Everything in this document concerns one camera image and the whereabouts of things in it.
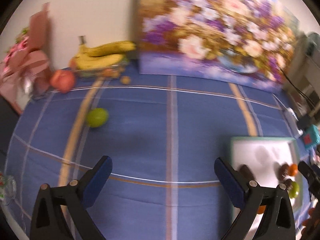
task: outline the canvas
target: canvas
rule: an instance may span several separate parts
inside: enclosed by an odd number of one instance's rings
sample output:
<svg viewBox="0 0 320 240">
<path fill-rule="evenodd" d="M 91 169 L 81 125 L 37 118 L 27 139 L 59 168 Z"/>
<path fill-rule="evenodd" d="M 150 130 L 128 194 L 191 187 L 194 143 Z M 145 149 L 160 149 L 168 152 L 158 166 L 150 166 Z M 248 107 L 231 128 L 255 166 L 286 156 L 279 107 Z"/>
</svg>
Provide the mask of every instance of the canvas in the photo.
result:
<svg viewBox="0 0 320 240">
<path fill-rule="evenodd" d="M 278 92 L 297 18 L 278 0 L 139 0 L 140 73 Z"/>
</svg>

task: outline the green lime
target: green lime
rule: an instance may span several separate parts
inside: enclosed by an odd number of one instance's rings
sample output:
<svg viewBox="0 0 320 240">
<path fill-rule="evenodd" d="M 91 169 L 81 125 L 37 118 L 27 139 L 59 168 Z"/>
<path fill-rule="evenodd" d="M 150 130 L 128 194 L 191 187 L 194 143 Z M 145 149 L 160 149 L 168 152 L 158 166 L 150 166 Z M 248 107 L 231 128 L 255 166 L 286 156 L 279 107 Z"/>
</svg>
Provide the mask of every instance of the green lime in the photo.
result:
<svg viewBox="0 0 320 240">
<path fill-rule="evenodd" d="M 299 194 L 300 187 L 295 181 L 292 182 L 292 189 L 289 190 L 289 198 L 296 198 Z"/>
<path fill-rule="evenodd" d="M 102 126 L 109 118 L 108 111 L 103 108 L 92 109 L 87 114 L 87 124 L 92 128 Z"/>
</svg>

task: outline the wall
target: wall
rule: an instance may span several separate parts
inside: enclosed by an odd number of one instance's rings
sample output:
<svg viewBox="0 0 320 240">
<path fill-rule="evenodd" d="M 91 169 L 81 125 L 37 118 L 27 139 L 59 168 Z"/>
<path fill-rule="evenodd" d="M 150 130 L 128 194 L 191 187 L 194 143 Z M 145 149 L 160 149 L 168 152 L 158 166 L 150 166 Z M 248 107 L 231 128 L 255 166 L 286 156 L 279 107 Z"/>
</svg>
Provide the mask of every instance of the wall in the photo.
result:
<svg viewBox="0 0 320 240">
<path fill-rule="evenodd" d="M 0 36 L 0 58 L 15 36 L 28 25 L 29 17 L 50 4 L 51 33 L 47 53 L 56 69 L 67 67 L 76 53 L 78 36 L 88 46 L 134 39 L 133 12 L 136 0 L 23 0 Z M 304 32 L 320 33 L 320 26 L 302 0 L 280 0 L 299 20 Z"/>
</svg>

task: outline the screw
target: screw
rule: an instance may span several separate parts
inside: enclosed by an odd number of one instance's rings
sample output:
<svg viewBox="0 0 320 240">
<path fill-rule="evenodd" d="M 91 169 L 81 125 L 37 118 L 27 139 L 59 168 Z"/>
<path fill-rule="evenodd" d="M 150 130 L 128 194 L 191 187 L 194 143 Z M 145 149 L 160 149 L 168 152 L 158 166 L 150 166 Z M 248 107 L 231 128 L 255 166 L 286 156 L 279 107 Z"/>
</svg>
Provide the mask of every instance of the screw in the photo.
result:
<svg viewBox="0 0 320 240">
<path fill-rule="evenodd" d="M 257 187 L 258 183 L 255 180 L 250 180 L 249 185 L 251 187 Z"/>
<path fill-rule="evenodd" d="M 279 184 L 279 187 L 280 187 L 280 189 L 283 189 L 283 190 L 285 190 L 287 188 L 286 185 L 283 183 Z"/>
<path fill-rule="evenodd" d="M 70 181 L 70 186 L 77 186 L 78 185 L 78 181 L 76 179 L 73 179 L 72 181 Z"/>
<path fill-rule="evenodd" d="M 41 187 L 40 187 L 42 190 L 45 190 L 48 188 L 48 184 L 42 184 Z"/>
</svg>

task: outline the white tray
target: white tray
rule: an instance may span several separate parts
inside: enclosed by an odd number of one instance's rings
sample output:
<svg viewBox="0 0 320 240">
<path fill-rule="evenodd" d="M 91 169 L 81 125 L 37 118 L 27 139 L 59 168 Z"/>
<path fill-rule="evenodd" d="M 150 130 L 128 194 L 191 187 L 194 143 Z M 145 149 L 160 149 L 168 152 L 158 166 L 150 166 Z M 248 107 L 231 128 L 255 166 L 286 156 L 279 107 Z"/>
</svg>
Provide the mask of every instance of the white tray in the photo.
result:
<svg viewBox="0 0 320 240">
<path fill-rule="evenodd" d="M 239 166 L 246 164 L 254 174 L 256 181 L 262 187 L 277 187 L 280 183 L 276 173 L 284 163 L 298 164 L 298 147 L 294 138 L 281 137 L 234 137 L 231 140 L 231 166 L 238 170 Z M 302 206 L 302 175 L 288 177 L 300 186 L 297 198 L 291 199 L 292 209 L 295 212 Z M 232 221 L 239 213 L 238 208 L 232 210 Z M 253 238 L 262 218 L 257 215 L 246 240 Z"/>
</svg>

